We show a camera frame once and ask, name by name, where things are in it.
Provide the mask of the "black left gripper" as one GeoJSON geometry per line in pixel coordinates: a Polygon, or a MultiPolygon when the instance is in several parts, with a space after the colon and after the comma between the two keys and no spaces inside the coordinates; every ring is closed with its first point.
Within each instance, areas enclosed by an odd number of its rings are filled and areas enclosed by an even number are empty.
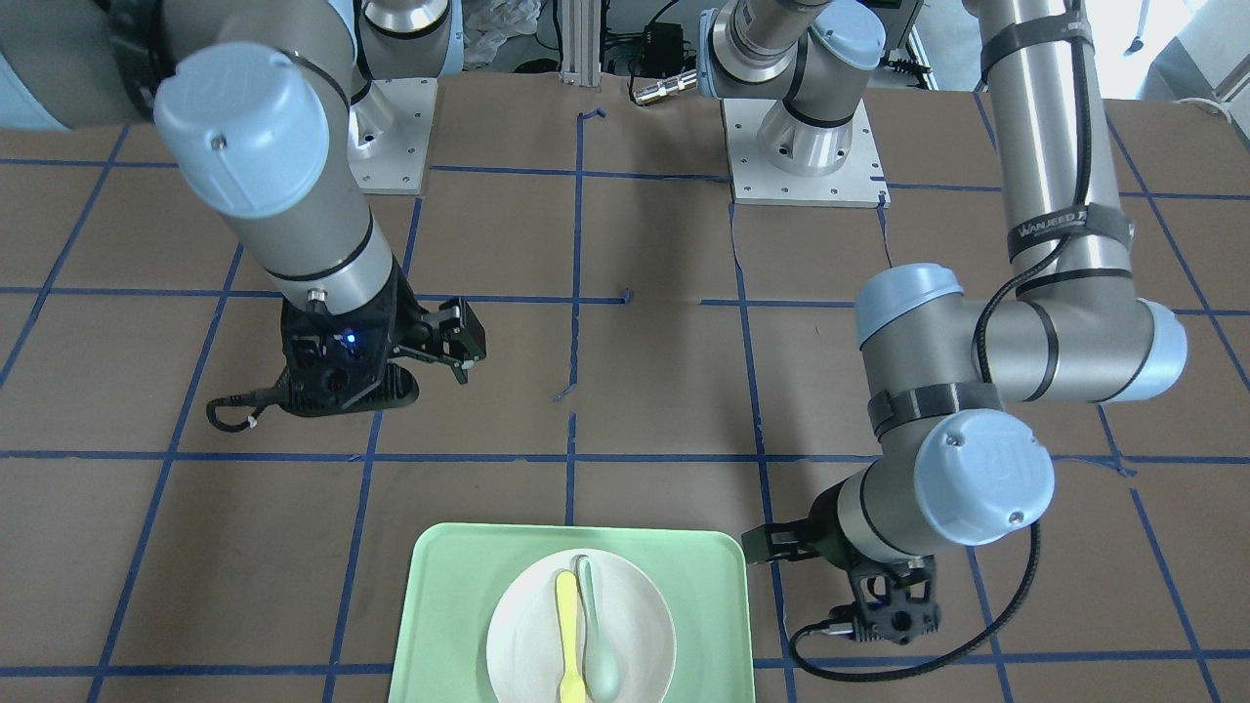
{"type": "Polygon", "coordinates": [[[764,523],[741,534],[748,565],[778,560],[808,560],[820,555],[835,568],[850,570],[866,560],[850,542],[839,517],[845,484],[830,487],[812,499],[805,523],[764,523]]]}

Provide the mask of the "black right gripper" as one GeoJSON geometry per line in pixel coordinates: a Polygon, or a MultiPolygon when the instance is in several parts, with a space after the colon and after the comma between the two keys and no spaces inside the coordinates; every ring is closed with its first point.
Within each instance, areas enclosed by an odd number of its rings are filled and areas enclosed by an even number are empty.
{"type": "Polygon", "coordinates": [[[488,357],[485,328],[469,301],[450,299],[429,311],[399,266],[352,311],[330,314],[325,301],[284,301],[281,341],[281,408],[305,418],[414,403],[420,389],[412,373],[395,363],[398,357],[449,367],[459,384],[488,357]]]}

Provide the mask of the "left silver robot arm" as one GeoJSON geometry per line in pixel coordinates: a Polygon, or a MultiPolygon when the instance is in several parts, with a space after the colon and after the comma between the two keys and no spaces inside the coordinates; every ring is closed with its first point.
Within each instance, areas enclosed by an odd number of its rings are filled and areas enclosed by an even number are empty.
{"type": "Polygon", "coordinates": [[[855,299],[881,457],[808,517],[746,530],[750,563],[906,563],[1034,527],[1049,450],[1009,403],[1125,403],[1168,392],[1188,331],[1132,281],[1082,1],[969,1],[994,108],[1012,276],[970,300],[952,270],[892,266],[855,299]]]}

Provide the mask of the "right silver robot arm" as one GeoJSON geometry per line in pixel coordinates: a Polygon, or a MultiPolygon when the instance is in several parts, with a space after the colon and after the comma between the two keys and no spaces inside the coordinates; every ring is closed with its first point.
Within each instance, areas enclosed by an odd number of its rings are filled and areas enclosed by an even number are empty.
{"type": "Polygon", "coordinates": [[[352,108],[462,65],[459,1],[5,1],[2,126],[150,123],[188,186],[284,298],[285,365],[215,397],[219,432],[416,400],[401,357],[458,383],[486,357],[472,306],[420,306],[349,166],[352,108]]]}

